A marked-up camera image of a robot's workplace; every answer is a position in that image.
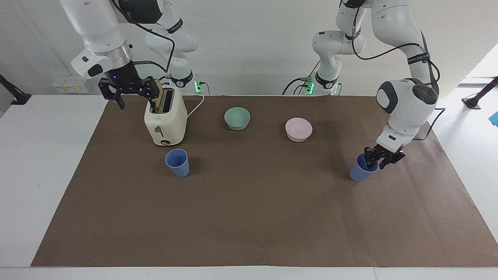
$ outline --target green bowl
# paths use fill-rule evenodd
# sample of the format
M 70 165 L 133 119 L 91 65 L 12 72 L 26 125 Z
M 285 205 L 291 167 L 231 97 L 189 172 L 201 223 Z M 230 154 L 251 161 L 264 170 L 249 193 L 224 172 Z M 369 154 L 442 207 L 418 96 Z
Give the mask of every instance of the green bowl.
M 231 108 L 225 113 L 225 122 L 231 130 L 241 131 L 248 126 L 249 121 L 249 111 L 244 108 Z

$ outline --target plastic cup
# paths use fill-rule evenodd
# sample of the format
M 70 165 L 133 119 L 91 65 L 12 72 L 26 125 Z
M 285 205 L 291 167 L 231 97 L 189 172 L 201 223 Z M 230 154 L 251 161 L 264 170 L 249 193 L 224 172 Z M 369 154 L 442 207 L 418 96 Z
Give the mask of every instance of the plastic cup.
M 285 124 L 285 131 L 292 141 L 304 142 L 313 133 L 313 126 L 305 119 L 293 118 Z
M 176 176 L 183 178 L 190 172 L 188 164 L 188 154 L 182 149 L 174 149 L 170 151 L 164 159 L 166 165 L 175 173 Z
M 245 129 L 250 121 L 250 113 L 241 107 L 234 107 L 225 113 L 225 122 L 234 131 Z
M 349 177 L 356 182 L 361 182 L 367 179 L 370 175 L 374 174 L 378 170 L 378 163 L 375 163 L 375 166 L 372 169 L 367 168 L 367 160 L 365 159 L 364 154 L 358 155 L 355 160 L 355 164 L 349 171 Z

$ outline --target blue cup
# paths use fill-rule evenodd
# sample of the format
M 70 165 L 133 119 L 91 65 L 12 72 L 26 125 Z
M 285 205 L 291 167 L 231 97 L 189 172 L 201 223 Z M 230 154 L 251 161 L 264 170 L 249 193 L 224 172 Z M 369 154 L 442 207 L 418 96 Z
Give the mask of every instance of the blue cup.
M 364 154 L 358 155 L 356 158 L 355 164 L 349 171 L 349 177 L 356 182 L 361 182 L 367 179 L 370 175 L 374 174 L 378 170 L 378 163 L 375 163 L 375 166 L 372 169 L 368 169 L 367 160 L 365 159 Z
M 190 172 L 188 165 L 188 154 L 182 149 L 170 151 L 164 159 L 166 165 L 175 173 L 176 176 L 183 178 Z

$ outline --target wall outlet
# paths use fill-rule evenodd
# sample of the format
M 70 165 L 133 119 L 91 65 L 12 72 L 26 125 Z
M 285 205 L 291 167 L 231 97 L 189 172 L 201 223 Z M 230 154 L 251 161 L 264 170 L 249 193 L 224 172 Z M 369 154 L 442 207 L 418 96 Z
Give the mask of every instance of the wall outlet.
M 69 76 L 55 79 L 52 87 L 55 92 L 60 94 L 89 93 L 89 90 L 93 88 L 88 80 L 80 76 Z
M 89 93 L 85 86 L 86 82 L 85 79 L 66 79 L 63 89 L 66 89 L 68 93 Z
M 62 79 L 62 78 L 54 80 L 54 82 L 52 83 L 52 87 L 54 88 L 56 93 L 65 93 L 64 92 L 64 83 L 65 82 L 66 82 L 66 80 Z

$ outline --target table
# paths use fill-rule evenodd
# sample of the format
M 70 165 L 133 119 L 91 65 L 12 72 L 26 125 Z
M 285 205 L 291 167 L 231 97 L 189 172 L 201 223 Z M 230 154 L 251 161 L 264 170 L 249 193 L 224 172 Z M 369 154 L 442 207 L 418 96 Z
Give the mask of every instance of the table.
M 462 98 L 465 93 L 457 93 L 458 98 Z M 462 114 L 461 108 L 452 100 L 445 101 L 451 105 L 451 110 L 447 116 L 443 116 L 440 122 L 452 120 L 455 116 Z M 75 114 L 71 107 L 79 106 L 85 108 L 85 112 Z M 48 223 L 53 215 L 58 201 L 72 177 L 79 159 L 90 139 L 91 133 L 95 128 L 98 119 L 104 109 L 105 102 L 98 96 L 83 97 L 83 96 L 34 96 L 32 101 L 24 107 L 12 107 L 6 115 L 0 119 L 0 154 L 3 158 L 0 163 L 0 183 L 1 203 L 0 210 L 2 212 L 1 224 L 2 231 L 0 233 L 0 266 L 1 267 L 26 267 L 30 264 L 34 256 L 38 244 L 41 241 L 43 234 L 48 226 Z M 460 126 L 458 131 L 451 129 L 451 126 L 446 126 L 440 130 L 441 135 L 454 133 L 462 135 L 462 131 L 466 130 L 467 117 L 464 122 L 454 121 L 455 125 Z M 49 134 L 44 129 L 44 126 L 58 129 L 58 133 Z M 17 139 L 36 139 L 29 142 L 29 145 L 19 142 Z M 465 155 L 459 149 L 465 144 L 465 141 L 459 137 L 450 137 L 440 139 L 443 147 L 446 148 L 450 159 L 453 161 L 460 177 L 464 181 L 472 198 L 480 208 L 484 219 L 487 221 L 495 236 L 498 225 L 497 218 L 494 215 L 495 208 L 492 199 L 498 195 L 497 190 L 493 187 L 494 176 L 485 176 L 486 172 L 480 172 L 483 165 L 475 164 L 470 168 L 460 161 L 462 157 L 472 157 Z M 55 157 L 57 161 L 51 161 L 46 164 L 46 158 Z M 22 172 L 14 165 L 37 166 L 38 172 Z M 471 173 L 477 172 L 479 181 L 475 181 L 475 177 Z M 38 188 L 39 183 L 50 186 L 52 192 L 46 192 Z M 284 277 L 286 275 L 297 275 L 296 277 L 312 277 L 314 279 L 328 279 L 328 277 L 343 275 L 343 278 L 355 279 L 374 279 L 375 274 L 372 268 L 370 269 L 272 269 L 274 279 Z M 268 268 L 207 268 L 207 269 L 2 269 L 2 276 L 9 275 L 9 279 L 16 279 L 22 275 L 40 275 L 42 279 L 48 277 L 61 277 L 74 275 L 84 277 L 84 275 L 94 273 L 113 274 L 126 272 L 128 275 L 145 275 L 149 274 L 150 279 L 153 275 L 177 275 L 181 272 L 182 275 L 200 276 L 219 276 L 230 275 L 232 277 L 243 275 L 246 277 L 261 276 L 261 273 L 270 273 Z M 433 277 L 434 279 L 457 279 L 466 276 L 473 276 L 478 279 L 495 279 L 497 275 L 496 269 L 375 269 L 378 279 L 395 279 L 396 275 L 410 274 L 418 275 L 424 279 Z

